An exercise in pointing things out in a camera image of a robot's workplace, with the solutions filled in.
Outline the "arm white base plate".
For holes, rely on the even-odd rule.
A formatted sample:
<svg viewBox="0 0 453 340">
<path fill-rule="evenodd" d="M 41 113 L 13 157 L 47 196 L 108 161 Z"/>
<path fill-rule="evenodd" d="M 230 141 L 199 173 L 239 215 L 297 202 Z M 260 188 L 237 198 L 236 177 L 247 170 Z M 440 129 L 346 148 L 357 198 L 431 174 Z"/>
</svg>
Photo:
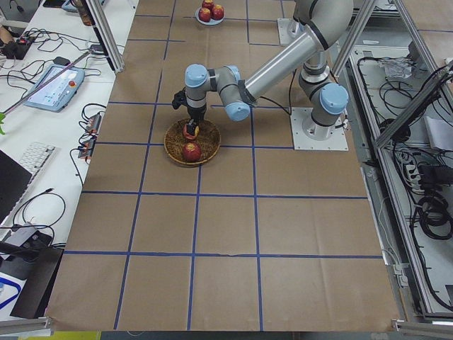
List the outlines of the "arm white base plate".
<svg viewBox="0 0 453 340">
<path fill-rule="evenodd" d="M 290 20 L 291 20 L 291 18 L 279 18 L 277 20 L 277 29 L 278 29 L 279 41 L 280 41 L 281 46 L 287 46 L 296 39 L 296 38 L 291 38 L 287 32 L 287 28 L 288 28 Z"/>
<path fill-rule="evenodd" d="M 291 129 L 294 150 L 297 151 L 338 151 L 347 152 L 348 142 L 341 116 L 336 116 L 332 126 L 317 125 L 312 119 L 313 108 L 292 108 Z"/>
</svg>

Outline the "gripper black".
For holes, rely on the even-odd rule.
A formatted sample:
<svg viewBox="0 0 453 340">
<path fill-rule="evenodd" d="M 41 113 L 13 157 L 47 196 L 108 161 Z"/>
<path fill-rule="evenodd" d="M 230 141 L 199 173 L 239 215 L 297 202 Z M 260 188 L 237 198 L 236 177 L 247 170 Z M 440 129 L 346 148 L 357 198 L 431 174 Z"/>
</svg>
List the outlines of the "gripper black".
<svg viewBox="0 0 453 340">
<path fill-rule="evenodd" d="M 198 136 L 200 128 L 197 124 L 198 122 L 204 120 L 205 113 L 207 111 L 207 105 L 195 108 L 192 106 L 187 106 L 188 114 L 190 116 L 190 121 L 186 124 L 186 132 L 188 135 Z"/>
</svg>

